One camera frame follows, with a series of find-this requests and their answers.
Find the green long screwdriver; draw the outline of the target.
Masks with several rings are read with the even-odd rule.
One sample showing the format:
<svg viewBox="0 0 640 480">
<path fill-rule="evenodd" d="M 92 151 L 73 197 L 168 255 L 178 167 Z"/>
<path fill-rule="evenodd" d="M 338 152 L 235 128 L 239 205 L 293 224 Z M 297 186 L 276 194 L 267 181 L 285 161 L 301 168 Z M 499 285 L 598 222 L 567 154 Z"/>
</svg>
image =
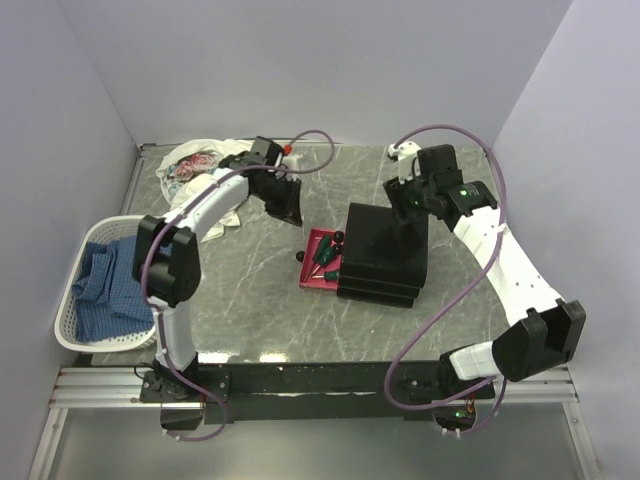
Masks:
<svg viewBox="0 0 640 480">
<path fill-rule="evenodd" d="M 312 273 L 312 270 L 319 265 L 319 260 L 321 256 L 323 255 L 325 250 L 331 246 L 331 242 L 332 242 L 332 236 L 330 234 L 325 234 L 322 236 L 322 238 L 320 239 L 317 245 L 316 251 L 312 257 L 312 263 L 307 273 L 307 277 L 309 277 Z"/>
</svg>

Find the black drawer cabinet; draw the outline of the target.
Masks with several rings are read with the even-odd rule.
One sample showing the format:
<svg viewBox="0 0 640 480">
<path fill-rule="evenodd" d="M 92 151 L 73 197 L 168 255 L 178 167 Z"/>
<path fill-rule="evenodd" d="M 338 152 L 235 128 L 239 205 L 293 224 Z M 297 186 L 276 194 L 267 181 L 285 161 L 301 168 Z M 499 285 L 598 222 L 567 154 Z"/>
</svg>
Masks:
<svg viewBox="0 0 640 480">
<path fill-rule="evenodd" d="M 428 270 L 429 217 L 396 223 L 390 207 L 352 203 L 337 296 L 399 308 L 411 308 L 425 285 Z"/>
</svg>

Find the pink bottom drawer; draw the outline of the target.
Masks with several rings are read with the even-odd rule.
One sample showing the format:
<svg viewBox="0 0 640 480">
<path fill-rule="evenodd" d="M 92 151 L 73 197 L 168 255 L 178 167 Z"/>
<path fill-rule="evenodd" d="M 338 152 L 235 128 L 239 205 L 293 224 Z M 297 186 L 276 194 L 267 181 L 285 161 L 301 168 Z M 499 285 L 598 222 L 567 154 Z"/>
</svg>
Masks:
<svg viewBox="0 0 640 480">
<path fill-rule="evenodd" d="M 299 260 L 301 264 L 301 270 L 299 274 L 299 286 L 301 288 L 337 292 L 338 280 L 335 282 L 327 282 L 324 279 L 313 277 L 314 270 L 317 266 L 312 270 L 311 275 L 307 277 L 307 273 L 309 271 L 309 268 L 311 267 L 312 257 L 316 251 L 317 245 L 320 239 L 322 238 L 322 236 L 325 234 L 330 234 L 332 236 L 332 242 L 330 247 L 336 244 L 339 244 L 342 246 L 342 253 L 343 253 L 344 233 L 342 231 L 312 228 L 305 248 L 296 254 L 296 258 Z M 336 260 L 334 260 L 328 266 L 328 270 L 338 269 L 340 272 L 340 267 L 342 265 L 342 253 Z"/>
</svg>

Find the green stubby screwdriver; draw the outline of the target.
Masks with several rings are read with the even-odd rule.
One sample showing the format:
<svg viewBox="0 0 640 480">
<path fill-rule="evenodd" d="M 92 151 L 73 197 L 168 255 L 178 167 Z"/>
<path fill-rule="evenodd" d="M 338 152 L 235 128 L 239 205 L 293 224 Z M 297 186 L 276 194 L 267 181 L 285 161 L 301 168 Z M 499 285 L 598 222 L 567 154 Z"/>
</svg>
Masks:
<svg viewBox="0 0 640 480">
<path fill-rule="evenodd" d="M 322 278 L 327 282 L 335 282 L 339 278 L 339 271 L 338 270 L 325 271 L 322 274 Z"/>
</svg>

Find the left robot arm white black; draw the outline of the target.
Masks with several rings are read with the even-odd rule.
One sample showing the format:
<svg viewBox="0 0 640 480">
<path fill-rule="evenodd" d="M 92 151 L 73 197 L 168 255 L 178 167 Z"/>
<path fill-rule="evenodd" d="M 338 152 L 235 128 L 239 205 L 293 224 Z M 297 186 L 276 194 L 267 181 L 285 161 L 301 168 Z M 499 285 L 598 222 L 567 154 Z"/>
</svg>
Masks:
<svg viewBox="0 0 640 480">
<path fill-rule="evenodd" d="M 157 333 L 156 360 L 172 369 L 164 391 L 175 401 L 192 399 L 199 388 L 197 374 L 188 370 L 196 361 L 189 300 L 202 272 L 199 243 L 230 210 L 254 196 L 266 213 L 296 227 L 301 180 L 293 179 L 284 158 L 292 147 L 258 137 L 251 148 L 221 160 L 211 178 L 186 202 L 163 217 L 144 216 L 139 224 L 133 277 L 150 302 Z"/>
</svg>

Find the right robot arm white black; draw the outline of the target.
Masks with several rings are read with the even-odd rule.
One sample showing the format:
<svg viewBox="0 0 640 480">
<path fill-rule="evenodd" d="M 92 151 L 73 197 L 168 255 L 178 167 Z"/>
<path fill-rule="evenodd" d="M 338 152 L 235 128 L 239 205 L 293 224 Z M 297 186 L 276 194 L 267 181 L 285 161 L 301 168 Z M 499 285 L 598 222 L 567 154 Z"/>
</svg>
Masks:
<svg viewBox="0 0 640 480">
<path fill-rule="evenodd" d="M 457 399 L 473 380 L 501 375 L 518 382 L 573 359 L 586 322 L 578 301 L 566 301 L 540 275 L 509 229 L 494 195 L 465 181 L 453 146 L 390 145 L 398 174 L 385 191 L 402 219 L 425 212 L 443 221 L 467 247 L 504 309 L 508 329 L 498 338 L 444 356 L 439 390 Z"/>
</svg>

